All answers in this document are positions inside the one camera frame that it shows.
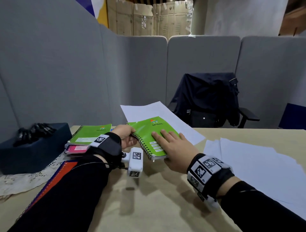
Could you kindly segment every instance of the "cubicle wall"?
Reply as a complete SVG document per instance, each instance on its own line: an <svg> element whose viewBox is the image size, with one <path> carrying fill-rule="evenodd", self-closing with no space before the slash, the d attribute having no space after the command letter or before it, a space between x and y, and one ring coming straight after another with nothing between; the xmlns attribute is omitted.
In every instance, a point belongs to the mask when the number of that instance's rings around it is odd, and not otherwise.
<svg viewBox="0 0 306 232"><path fill-rule="evenodd" d="M168 43L168 105L185 73L234 73L240 49L238 36L173 36Z"/></svg>
<svg viewBox="0 0 306 232"><path fill-rule="evenodd" d="M74 0L1 1L0 29L0 142L34 122L125 123L120 104L167 105L184 73L235 69L261 118L246 127L277 128L306 67L306 38L123 37Z"/></svg>
<svg viewBox="0 0 306 232"><path fill-rule="evenodd" d="M246 128L277 128L306 72L306 38L242 39L236 77L238 100L260 118Z"/></svg>

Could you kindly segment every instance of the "green spiral notebook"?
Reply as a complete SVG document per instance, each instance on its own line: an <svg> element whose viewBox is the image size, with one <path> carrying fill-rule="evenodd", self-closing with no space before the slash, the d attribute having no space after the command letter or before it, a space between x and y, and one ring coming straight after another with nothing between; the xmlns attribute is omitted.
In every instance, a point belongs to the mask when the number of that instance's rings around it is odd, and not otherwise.
<svg viewBox="0 0 306 232"><path fill-rule="evenodd" d="M111 124L101 126L81 126L67 142L67 145L89 145L99 135L110 132Z"/></svg>
<svg viewBox="0 0 306 232"><path fill-rule="evenodd" d="M136 132L133 136L136 137L143 148L144 152L147 154L149 159L164 159L167 157L166 152L161 148L161 146L152 137L151 133L155 131L160 136L160 131L164 129L165 131L173 131L178 135L178 133L161 117L149 118L139 122L128 122L128 125L132 126Z"/></svg>

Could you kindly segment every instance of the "forearm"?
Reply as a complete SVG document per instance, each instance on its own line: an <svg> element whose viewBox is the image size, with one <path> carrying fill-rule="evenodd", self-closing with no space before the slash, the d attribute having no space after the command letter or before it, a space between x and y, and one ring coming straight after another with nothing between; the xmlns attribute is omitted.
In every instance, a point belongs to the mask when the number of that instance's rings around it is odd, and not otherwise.
<svg viewBox="0 0 306 232"><path fill-rule="evenodd" d="M87 231L110 171L98 157L83 157L9 232Z"/></svg>
<svg viewBox="0 0 306 232"><path fill-rule="evenodd" d="M243 232L306 231L305 220L243 181L227 191L221 207Z"/></svg>

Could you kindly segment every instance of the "person's left hand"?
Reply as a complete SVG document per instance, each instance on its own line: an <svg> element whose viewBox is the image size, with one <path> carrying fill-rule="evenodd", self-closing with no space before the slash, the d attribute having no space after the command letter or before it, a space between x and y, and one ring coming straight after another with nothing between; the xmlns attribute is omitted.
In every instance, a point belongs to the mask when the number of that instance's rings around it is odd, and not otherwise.
<svg viewBox="0 0 306 232"><path fill-rule="evenodd" d="M122 149L136 145L137 139L131 136L136 130L130 125L118 125L111 132L120 136Z"/></svg>

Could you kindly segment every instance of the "wooden table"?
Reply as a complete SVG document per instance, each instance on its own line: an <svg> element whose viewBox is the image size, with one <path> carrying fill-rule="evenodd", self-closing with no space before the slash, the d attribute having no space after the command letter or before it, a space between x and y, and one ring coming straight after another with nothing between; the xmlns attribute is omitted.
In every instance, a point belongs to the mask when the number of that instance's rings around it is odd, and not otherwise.
<svg viewBox="0 0 306 232"><path fill-rule="evenodd" d="M306 170L306 131L281 129L196 128L209 140L227 138L273 147L289 155ZM206 139L196 145L203 151ZM7 231L43 185L12 196L0 204L0 232ZM221 209L209 212L186 181L162 160L144 160L140 179L127 179L125 170L114 170L96 207L89 231L219 231L240 229Z"/></svg>

